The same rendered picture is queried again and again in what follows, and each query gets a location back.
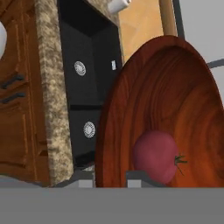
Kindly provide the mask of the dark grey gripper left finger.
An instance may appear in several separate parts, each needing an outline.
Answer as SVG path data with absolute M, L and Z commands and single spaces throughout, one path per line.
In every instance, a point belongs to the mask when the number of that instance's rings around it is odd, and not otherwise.
M 93 188 L 95 186 L 95 175 L 92 171 L 76 171 L 72 177 L 61 183 L 56 188 Z

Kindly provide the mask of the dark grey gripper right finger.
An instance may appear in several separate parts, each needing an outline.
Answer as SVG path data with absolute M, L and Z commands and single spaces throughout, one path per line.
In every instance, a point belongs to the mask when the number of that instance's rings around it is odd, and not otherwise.
M 128 188 L 165 187 L 148 177 L 145 171 L 127 171 L 126 186 Z

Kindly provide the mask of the red tomato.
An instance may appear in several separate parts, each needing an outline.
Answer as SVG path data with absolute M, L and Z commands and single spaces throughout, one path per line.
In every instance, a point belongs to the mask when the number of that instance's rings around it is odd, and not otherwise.
M 174 138 L 163 131 L 145 131 L 133 147 L 134 168 L 145 171 L 150 179 L 164 185 L 172 181 L 178 164 L 186 163 L 183 157 Z

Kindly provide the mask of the brown wooden bowl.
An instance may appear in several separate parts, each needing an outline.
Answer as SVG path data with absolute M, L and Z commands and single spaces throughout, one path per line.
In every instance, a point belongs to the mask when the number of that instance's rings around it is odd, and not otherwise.
M 97 186 L 125 186 L 131 149 L 146 130 L 169 133 L 186 158 L 172 186 L 224 187 L 221 96 L 207 63 L 182 38 L 151 39 L 116 77 L 97 131 Z

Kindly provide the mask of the brown wooden cupboard door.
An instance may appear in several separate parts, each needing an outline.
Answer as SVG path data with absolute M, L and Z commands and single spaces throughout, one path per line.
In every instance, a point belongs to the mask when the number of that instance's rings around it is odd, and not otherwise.
M 0 96 L 20 86 L 40 88 L 35 0 L 0 0 L 0 21 L 7 31 L 6 49 L 0 60 Z M 24 80 L 1 89 L 1 85 L 15 74 L 22 74 Z
M 31 108 L 26 97 L 0 103 L 0 175 L 50 183 L 46 157 L 38 158 Z

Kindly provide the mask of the black double sink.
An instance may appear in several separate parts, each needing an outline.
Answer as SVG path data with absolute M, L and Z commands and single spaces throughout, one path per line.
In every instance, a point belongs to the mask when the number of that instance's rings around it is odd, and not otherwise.
M 102 106 L 122 68 L 118 27 L 87 0 L 57 0 L 74 167 L 95 161 Z

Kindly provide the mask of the white round object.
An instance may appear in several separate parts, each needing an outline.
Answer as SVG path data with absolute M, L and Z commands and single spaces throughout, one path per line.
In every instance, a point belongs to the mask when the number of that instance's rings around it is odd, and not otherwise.
M 7 43 L 7 31 L 2 22 L 0 21 L 0 59 L 4 55 L 6 43 Z

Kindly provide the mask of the white tap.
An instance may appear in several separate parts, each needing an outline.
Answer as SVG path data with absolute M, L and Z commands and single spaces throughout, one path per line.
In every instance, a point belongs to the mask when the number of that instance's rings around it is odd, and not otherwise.
M 117 13 L 126 9 L 131 3 L 131 0 L 112 0 L 108 3 L 108 11 L 110 13 Z

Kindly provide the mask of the light wooden post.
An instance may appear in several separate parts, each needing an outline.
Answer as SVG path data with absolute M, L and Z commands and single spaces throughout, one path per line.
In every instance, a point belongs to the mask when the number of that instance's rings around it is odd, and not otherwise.
M 164 35 L 177 36 L 176 19 L 172 0 L 158 0 Z

